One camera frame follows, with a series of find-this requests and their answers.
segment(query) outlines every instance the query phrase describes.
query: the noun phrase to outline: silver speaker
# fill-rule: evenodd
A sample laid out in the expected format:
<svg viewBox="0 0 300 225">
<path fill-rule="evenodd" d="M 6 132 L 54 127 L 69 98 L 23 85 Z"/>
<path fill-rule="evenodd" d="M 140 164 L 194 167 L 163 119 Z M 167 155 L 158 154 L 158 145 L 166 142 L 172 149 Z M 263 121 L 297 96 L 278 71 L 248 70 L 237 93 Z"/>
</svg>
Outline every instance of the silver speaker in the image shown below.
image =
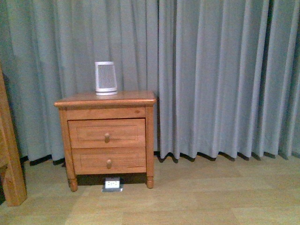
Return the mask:
<svg viewBox="0 0 300 225">
<path fill-rule="evenodd" d="M 113 62 L 95 62 L 95 75 L 96 95 L 115 95 L 118 93 Z"/>
</svg>

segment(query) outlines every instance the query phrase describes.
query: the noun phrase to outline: nightstand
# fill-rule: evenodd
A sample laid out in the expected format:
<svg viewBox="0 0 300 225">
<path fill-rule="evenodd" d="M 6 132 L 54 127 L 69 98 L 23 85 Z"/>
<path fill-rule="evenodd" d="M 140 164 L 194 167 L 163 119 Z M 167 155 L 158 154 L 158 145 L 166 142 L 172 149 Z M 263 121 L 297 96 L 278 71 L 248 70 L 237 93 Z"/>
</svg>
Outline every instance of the nightstand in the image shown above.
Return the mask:
<svg viewBox="0 0 300 225">
<path fill-rule="evenodd" d="M 117 95 L 77 94 L 59 108 L 67 178 L 78 189 L 78 174 L 146 173 L 153 188 L 153 105 L 151 91 Z"/>
</svg>

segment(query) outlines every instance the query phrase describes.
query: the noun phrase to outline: electrical outlet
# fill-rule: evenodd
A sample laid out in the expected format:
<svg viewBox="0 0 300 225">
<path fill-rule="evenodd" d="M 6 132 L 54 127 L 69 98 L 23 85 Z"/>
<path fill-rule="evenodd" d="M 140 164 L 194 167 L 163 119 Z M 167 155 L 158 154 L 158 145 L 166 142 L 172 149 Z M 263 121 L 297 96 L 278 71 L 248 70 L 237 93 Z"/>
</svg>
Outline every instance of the electrical outlet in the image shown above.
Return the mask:
<svg viewBox="0 0 300 225">
<path fill-rule="evenodd" d="M 120 188 L 120 177 L 106 178 L 105 188 Z"/>
</svg>

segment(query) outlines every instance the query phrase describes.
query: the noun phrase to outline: wooden floor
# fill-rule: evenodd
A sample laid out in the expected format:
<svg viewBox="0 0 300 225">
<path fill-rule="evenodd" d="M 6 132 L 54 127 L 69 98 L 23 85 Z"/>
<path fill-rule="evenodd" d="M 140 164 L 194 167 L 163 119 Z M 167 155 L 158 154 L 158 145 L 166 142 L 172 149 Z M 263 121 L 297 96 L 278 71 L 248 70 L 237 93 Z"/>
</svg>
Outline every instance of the wooden floor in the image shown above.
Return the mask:
<svg viewBox="0 0 300 225">
<path fill-rule="evenodd" d="M 155 158 L 155 186 L 127 176 L 121 193 L 102 193 L 101 176 L 67 185 L 65 168 L 25 163 L 28 199 L 0 206 L 1 225 L 299 225 L 300 159 L 263 157 L 235 162 L 218 156 L 174 163 Z"/>
</svg>

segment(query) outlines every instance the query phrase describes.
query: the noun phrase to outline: wooden knob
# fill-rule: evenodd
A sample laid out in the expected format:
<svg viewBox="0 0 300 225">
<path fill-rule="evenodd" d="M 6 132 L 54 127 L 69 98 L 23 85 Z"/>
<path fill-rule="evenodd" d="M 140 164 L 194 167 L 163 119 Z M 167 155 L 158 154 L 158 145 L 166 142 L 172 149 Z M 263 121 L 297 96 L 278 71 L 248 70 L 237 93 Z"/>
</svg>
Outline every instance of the wooden knob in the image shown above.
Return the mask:
<svg viewBox="0 0 300 225">
<path fill-rule="evenodd" d="M 107 169 L 110 169 L 111 167 L 112 167 L 112 160 L 109 159 L 109 160 L 107 160 L 107 162 L 106 162 L 106 168 L 107 168 Z"/>
<path fill-rule="evenodd" d="M 105 143 L 109 143 L 109 141 L 110 141 L 110 135 L 109 135 L 109 133 L 106 133 L 105 135 L 104 135 L 104 141 L 105 141 Z"/>
</svg>

